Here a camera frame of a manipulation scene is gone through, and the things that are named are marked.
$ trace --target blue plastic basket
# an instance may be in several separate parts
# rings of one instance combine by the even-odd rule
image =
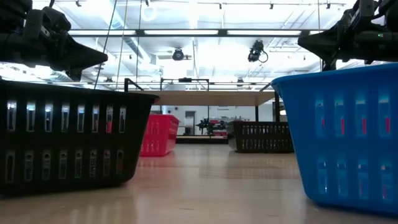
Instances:
[[[398,213],[398,64],[282,77],[272,87],[308,198]]]

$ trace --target white wall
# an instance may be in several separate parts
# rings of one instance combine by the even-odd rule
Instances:
[[[174,106],[163,106],[163,111],[170,110],[172,115],[180,120],[180,126],[184,126],[185,112],[195,111],[195,123],[198,124],[201,119],[207,118],[207,106],[177,106],[178,110],[174,110]],[[152,106],[152,111],[159,111],[160,106]],[[234,118],[242,117],[249,121],[255,121],[256,115],[253,106],[228,106],[228,107],[210,107],[210,118],[220,118],[222,116]],[[267,102],[259,106],[259,121],[272,121],[272,103]],[[183,134],[184,127],[178,129],[178,134]],[[200,134],[199,127],[195,127],[195,134]]]

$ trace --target ceiling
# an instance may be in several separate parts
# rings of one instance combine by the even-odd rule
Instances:
[[[49,1],[33,0],[34,8]],[[56,0],[73,30],[80,29],[327,29],[340,19],[354,0]],[[209,78],[211,82],[269,82],[284,75],[316,72],[319,58],[300,48],[297,38],[288,37],[75,37],[91,48],[103,51],[109,60],[100,71],[99,82],[128,77],[138,82],[159,82],[160,78]],[[262,40],[269,59],[248,62],[249,49]],[[175,48],[192,60],[173,61]],[[82,81],[95,80],[98,69],[84,71]],[[159,84],[144,88],[158,88]]]

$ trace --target basket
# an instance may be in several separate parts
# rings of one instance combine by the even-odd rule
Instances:
[[[149,115],[140,156],[165,156],[174,149],[180,121],[173,115]]]
[[[398,213],[398,64],[277,78],[307,196]]]
[[[236,152],[294,152],[287,122],[233,121],[227,129]]]
[[[128,181],[136,170],[155,99],[154,95],[0,81],[0,191]]]

